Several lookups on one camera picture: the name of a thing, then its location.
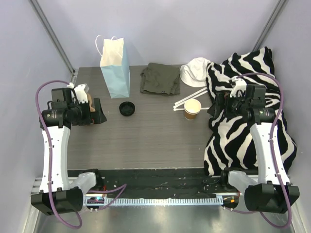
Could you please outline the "brown cardboard cup carrier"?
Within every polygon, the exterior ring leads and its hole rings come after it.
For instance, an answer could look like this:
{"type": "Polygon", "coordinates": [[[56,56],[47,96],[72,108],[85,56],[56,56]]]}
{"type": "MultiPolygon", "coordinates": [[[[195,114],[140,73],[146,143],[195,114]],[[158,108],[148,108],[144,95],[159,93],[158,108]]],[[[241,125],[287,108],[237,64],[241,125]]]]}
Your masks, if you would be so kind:
{"type": "Polygon", "coordinates": [[[89,103],[89,108],[91,112],[95,112],[95,108],[93,107],[93,99],[89,93],[87,93],[87,100],[89,103]]]}

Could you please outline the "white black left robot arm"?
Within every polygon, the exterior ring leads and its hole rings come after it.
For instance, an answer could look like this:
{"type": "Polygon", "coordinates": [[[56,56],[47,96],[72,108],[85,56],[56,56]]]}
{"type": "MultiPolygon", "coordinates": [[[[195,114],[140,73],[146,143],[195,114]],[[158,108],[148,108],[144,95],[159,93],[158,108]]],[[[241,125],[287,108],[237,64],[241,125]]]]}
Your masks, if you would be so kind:
{"type": "Polygon", "coordinates": [[[92,99],[87,84],[52,89],[52,100],[42,111],[40,127],[44,138],[44,168],[39,193],[31,204],[47,216],[53,215],[49,194],[60,214],[79,212],[84,195],[100,193],[104,182],[98,169],[81,172],[74,181],[68,177],[67,152],[73,126],[102,124],[107,121],[100,99],[92,99]]]}

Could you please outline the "olive green folded cloth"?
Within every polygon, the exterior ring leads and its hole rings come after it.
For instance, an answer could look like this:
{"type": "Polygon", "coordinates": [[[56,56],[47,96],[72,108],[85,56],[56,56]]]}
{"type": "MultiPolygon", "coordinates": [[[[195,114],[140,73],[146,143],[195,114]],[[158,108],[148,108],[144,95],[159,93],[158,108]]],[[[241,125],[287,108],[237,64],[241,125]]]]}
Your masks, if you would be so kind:
{"type": "Polygon", "coordinates": [[[140,92],[174,96],[180,94],[180,68],[172,65],[149,63],[140,73],[140,92]]]}

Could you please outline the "brown paper coffee cup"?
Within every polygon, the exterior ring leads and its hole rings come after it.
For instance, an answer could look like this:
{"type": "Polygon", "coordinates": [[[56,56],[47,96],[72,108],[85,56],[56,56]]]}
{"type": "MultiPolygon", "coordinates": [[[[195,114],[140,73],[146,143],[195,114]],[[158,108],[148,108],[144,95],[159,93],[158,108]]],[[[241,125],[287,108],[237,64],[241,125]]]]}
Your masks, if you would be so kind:
{"type": "Polygon", "coordinates": [[[201,111],[201,103],[196,99],[187,100],[184,104],[184,117],[187,120],[196,119],[197,115],[201,111]]]}

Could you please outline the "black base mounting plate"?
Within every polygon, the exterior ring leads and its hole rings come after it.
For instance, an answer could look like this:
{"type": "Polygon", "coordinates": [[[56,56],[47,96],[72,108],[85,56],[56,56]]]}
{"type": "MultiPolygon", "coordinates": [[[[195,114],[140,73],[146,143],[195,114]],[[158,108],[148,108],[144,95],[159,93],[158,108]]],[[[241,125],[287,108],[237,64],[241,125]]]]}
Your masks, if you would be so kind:
{"type": "Polygon", "coordinates": [[[236,194],[220,177],[206,176],[202,168],[100,170],[107,190],[126,184],[124,199],[194,199],[236,194]]]}

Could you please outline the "light blue paper bag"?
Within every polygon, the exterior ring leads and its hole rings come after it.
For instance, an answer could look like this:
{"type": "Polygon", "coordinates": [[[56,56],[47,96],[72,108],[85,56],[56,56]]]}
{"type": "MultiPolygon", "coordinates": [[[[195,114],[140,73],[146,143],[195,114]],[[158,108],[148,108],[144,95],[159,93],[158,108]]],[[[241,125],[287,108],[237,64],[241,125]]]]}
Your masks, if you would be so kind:
{"type": "Polygon", "coordinates": [[[101,56],[100,68],[112,99],[130,97],[130,67],[123,38],[113,36],[95,39],[97,52],[101,56]]]}

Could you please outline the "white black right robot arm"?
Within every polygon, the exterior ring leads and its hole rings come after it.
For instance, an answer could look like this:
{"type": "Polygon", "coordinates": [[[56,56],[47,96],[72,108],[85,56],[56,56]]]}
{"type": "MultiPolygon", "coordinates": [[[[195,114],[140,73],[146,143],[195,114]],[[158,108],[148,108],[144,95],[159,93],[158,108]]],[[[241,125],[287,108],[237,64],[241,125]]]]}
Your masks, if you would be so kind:
{"type": "Polygon", "coordinates": [[[214,117],[224,113],[228,118],[242,116],[254,141],[258,162],[258,179],[255,181],[241,170],[226,168],[221,173],[220,188],[226,192],[236,188],[242,192],[247,210],[284,214],[299,198],[286,174],[274,131],[277,118],[272,108],[267,108],[266,88],[248,84],[244,91],[220,92],[208,113],[214,117]]]}

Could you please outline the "zebra striped blanket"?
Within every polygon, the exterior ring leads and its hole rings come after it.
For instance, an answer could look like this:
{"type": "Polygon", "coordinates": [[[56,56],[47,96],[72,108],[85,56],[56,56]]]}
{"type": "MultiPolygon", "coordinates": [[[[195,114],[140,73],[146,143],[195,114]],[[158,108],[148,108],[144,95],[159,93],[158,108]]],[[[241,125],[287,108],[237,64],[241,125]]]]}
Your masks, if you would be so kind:
{"type": "Polygon", "coordinates": [[[212,135],[205,149],[205,174],[220,175],[226,168],[256,171],[259,163],[250,128],[264,123],[269,125],[266,143],[274,143],[283,170],[289,171],[297,146],[287,133],[272,51],[264,47],[244,55],[234,53],[221,64],[211,62],[206,83],[212,101],[208,111],[212,135]]]}

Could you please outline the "white bucket hat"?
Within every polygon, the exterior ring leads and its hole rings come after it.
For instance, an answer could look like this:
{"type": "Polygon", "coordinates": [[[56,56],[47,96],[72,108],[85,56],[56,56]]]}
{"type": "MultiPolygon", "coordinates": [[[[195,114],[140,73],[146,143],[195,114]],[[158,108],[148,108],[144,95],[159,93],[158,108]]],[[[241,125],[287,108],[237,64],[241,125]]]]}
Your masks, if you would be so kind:
{"type": "Polygon", "coordinates": [[[207,77],[207,67],[211,64],[211,61],[198,57],[192,59],[180,68],[181,81],[190,87],[205,87],[207,77]]]}

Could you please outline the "white paper straws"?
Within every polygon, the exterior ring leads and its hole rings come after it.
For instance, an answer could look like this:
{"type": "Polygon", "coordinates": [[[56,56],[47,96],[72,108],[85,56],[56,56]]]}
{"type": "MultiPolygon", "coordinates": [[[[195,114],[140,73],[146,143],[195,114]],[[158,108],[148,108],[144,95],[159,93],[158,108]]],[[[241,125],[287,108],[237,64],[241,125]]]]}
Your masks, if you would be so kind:
{"type": "Polygon", "coordinates": [[[182,100],[178,101],[178,102],[175,102],[174,103],[174,106],[173,106],[173,111],[183,111],[184,109],[183,108],[179,108],[181,105],[184,105],[185,102],[187,100],[190,100],[190,99],[196,99],[204,94],[207,93],[207,87],[204,87],[196,92],[194,92],[193,94],[183,98],[182,100]]]}

